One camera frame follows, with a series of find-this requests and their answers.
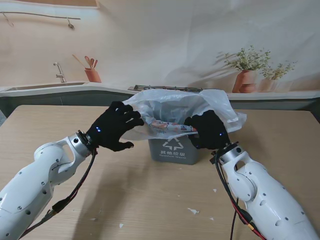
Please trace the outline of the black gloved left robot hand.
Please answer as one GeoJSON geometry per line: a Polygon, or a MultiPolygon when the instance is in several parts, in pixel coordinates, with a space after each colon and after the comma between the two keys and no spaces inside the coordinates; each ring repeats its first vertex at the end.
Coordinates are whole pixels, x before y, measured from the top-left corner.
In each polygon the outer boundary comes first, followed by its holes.
{"type": "Polygon", "coordinates": [[[109,108],[101,114],[86,132],[93,148],[103,147],[114,152],[134,147],[130,141],[121,142],[122,136],[135,127],[143,126],[141,114],[129,104],[113,101],[109,108]]]}

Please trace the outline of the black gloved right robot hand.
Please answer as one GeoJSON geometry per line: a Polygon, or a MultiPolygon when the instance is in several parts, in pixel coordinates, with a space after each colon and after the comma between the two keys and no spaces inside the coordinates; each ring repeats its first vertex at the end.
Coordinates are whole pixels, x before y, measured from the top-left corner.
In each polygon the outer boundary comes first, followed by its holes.
{"type": "Polygon", "coordinates": [[[188,117],[184,124],[197,131],[198,137],[188,136],[196,149],[219,150],[231,144],[224,123],[213,110],[208,110],[202,115],[188,117]]]}

